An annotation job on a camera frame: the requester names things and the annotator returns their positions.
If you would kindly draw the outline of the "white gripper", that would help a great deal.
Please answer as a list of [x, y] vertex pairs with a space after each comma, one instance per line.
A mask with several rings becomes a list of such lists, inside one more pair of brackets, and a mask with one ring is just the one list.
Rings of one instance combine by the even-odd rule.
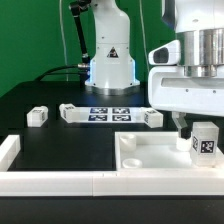
[[180, 61], [180, 42], [174, 40], [148, 54], [148, 100], [157, 110], [172, 111], [178, 136], [189, 139], [185, 113], [224, 117], [224, 65], [215, 77], [187, 77]]

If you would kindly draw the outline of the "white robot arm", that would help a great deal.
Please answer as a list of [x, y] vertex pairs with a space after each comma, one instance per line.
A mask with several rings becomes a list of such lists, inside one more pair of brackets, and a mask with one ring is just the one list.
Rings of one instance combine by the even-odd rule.
[[[170, 111], [177, 123], [187, 113], [224, 117], [224, 0], [157, 0], [159, 17], [145, 50], [149, 104]], [[119, 94], [139, 85], [129, 54], [129, 18], [115, 0], [92, 0], [96, 53], [86, 86]]]

